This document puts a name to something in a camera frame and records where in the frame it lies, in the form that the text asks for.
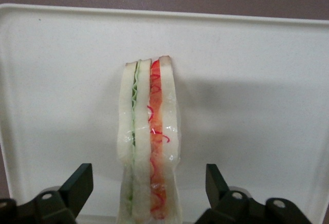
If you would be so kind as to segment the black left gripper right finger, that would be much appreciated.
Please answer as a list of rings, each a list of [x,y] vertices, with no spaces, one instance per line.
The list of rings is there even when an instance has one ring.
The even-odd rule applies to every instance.
[[[291,201],[269,198],[260,204],[238,190],[230,190],[216,164],[206,165],[206,194],[210,203],[200,223],[310,223]]]

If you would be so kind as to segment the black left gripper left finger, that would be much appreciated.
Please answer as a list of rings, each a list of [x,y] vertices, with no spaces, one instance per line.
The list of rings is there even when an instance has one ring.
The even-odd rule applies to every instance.
[[[1,199],[1,223],[76,223],[76,218],[94,188],[93,168],[81,164],[58,190],[42,192],[17,205],[15,199]]]

